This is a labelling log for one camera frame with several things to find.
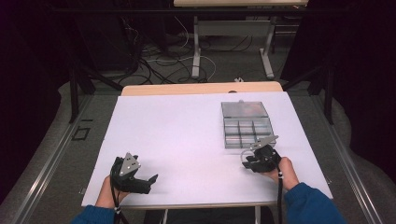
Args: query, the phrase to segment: human arm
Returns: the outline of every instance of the human arm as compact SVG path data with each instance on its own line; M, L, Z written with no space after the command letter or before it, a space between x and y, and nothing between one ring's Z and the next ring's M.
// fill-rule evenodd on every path
M283 187L288 190L285 194L288 223L346 223L326 195L318 189L300 183L289 158L282 158L279 168L283 173ZM271 177L276 183L278 182L277 170L263 173L263 175Z
M114 189L114 192L119 195L119 202L121 202L129 192L122 192ZM97 223L97 224L111 224L114 223L114 200L110 186L110 176L107 176L103 181L98 199L95 206L88 205L84 210L76 216L72 223L83 224L83 223Z

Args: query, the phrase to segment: white tabletop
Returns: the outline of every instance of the white tabletop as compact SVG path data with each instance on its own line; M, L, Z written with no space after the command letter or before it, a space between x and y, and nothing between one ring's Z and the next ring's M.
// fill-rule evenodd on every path
M303 6L308 0L175 0L176 7Z
M210 207L275 203L277 185L243 167L242 149L224 146L221 102L261 101L279 135L275 149L293 161L300 181L332 194L286 92L119 97L82 205L94 204L116 157L138 155L136 178L157 182L131 194L133 208Z

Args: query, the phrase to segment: blue jacket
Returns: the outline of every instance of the blue jacket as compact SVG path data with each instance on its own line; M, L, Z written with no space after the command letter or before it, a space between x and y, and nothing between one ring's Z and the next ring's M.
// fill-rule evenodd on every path
M289 224L338 224L346 223L332 201L320 190L300 183L285 194ZM110 224L114 222L114 210L88 205L72 221L73 224Z

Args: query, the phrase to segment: black horizontal bar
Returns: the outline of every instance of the black horizontal bar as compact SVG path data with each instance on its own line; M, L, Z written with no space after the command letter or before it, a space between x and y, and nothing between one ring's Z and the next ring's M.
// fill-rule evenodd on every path
M298 16L298 17L340 17L350 11L346 8L240 8L240 7L199 7L199 8L56 8L56 14L73 15L129 15L137 17L156 16Z

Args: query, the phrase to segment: human hand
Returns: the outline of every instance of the human hand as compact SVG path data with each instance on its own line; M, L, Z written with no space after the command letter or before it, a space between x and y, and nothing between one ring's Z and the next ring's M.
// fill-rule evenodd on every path
M117 195L120 194L119 195L120 203L129 194L129 192L123 192L123 191L119 191L117 189L114 189L114 193L115 193L116 197L117 197ZM104 207L104 208L114 208L115 207L114 200L113 200L113 194L111 192L110 176L109 175L103 181L102 188L100 189L100 193L99 193L99 196L98 196L95 206Z
M294 171L293 164L291 160L287 157L282 157L279 162L279 169L283 174L283 188L286 190L290 190L294 188L294 186L298 185L300 181L297 178L297 174ZM276 183L279 181L277 169L267 172L261 173L262 175L266 175L271 177Z

